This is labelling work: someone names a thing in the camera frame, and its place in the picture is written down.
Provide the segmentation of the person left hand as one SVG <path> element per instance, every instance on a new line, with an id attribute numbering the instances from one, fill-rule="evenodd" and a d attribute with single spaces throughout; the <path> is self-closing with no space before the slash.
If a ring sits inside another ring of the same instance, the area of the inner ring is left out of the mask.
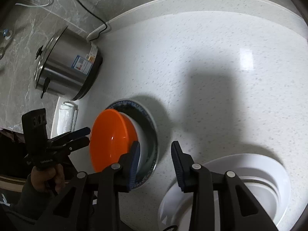
<path id="1" fill-rule="evenodd" d="M 55 190 L 60 193 L 65 188 L 65 176 L 61 164 L 57 164 L 46 171 L 39 171 L 36 167 L 33 167 L 30 178 L 36 191 Z"/>

